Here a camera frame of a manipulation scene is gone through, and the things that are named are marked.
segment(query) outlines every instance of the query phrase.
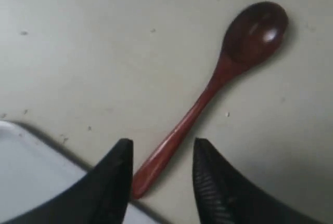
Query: spoon handle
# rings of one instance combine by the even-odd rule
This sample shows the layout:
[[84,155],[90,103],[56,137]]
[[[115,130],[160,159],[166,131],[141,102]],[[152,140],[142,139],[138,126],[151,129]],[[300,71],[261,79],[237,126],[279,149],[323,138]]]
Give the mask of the spoon handle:
[[202,110],[213,98],[218,89],[217,86],[207,86],[184,118],[175,126],[135,173],[132,184],[132,197],[134,199],[141,198],[158,178]]

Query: white table surface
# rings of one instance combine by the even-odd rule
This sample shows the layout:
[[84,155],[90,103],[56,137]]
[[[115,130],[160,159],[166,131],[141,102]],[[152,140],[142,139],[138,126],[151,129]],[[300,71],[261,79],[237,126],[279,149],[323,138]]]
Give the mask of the white table surface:
[[[229,23],[257,1],[0,0],[0,115],[92,165],[132,138],[137,169],[205,87]],[[142,199],[172,223],[199,223],[195,136],[273,196],[333,221],[333,0],[271,1],[291,19],[285,46],[218,95]]]

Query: black object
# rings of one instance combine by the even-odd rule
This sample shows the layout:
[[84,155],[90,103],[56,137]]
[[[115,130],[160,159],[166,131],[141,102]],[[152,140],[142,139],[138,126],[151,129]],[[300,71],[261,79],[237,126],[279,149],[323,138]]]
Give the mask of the black object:
[[120,224],[130,198],[132,177],[133,142],[121,139],[68,190],[3,224]]
[[196,139],[193,187],[202,224],[318,224],[252,184],[206,139]]

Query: wooden spoon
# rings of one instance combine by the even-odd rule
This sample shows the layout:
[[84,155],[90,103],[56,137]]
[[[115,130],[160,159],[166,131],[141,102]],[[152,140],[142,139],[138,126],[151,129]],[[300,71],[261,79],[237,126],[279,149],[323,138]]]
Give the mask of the wooden spoon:
[[141,198],[157,179],[214,95],[237,75],[267,60],[276,51],[287,26],[285,10],[272,2],[253,4],[234,19],[224,36],[220,58],[207,87],[134,175],[133,198]]

